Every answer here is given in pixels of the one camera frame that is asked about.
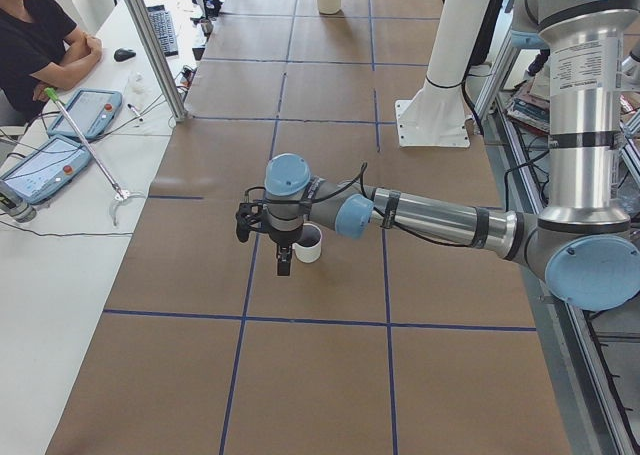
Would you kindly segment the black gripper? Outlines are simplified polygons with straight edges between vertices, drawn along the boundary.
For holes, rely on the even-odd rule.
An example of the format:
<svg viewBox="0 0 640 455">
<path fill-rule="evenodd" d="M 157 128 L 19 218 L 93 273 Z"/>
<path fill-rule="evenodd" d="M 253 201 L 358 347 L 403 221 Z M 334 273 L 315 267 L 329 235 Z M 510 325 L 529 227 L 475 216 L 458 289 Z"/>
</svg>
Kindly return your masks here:
<svg viewBox="0 0 640 455">
<path fill-rule="evenodd" d="M 291 270 L 292 245 L 297 243 L 303 232 L 303 219 L 268 219 L 269 237 L 276 243 L 277 275 L 289 276 Z"/>
</svg>

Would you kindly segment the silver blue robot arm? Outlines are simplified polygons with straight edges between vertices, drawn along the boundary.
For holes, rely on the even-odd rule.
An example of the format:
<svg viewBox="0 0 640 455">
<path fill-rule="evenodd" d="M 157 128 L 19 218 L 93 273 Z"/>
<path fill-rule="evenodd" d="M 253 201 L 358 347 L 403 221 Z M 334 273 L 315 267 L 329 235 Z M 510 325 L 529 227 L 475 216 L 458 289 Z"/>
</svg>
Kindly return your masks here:
<svg viewBox="0 0 640 455">
<path fill-rule="evenodd" d="M 499 212 L 311 174 L 295 154 L 273 158 L 263 199 L 236 215 L 236 234 L 267 234 L 277 271 L 290 271 L 305 221 L 358 238 L 370 222 L 441 246 L 485 249 L 527 267 L 575 307 L 603 311 L 639 290 L 639 251 L 614 193 L 620 133 L 621 43 L 639 0 L 516 0 L 514 22 L 550 51 L 548 204 Z"/>
</svg>

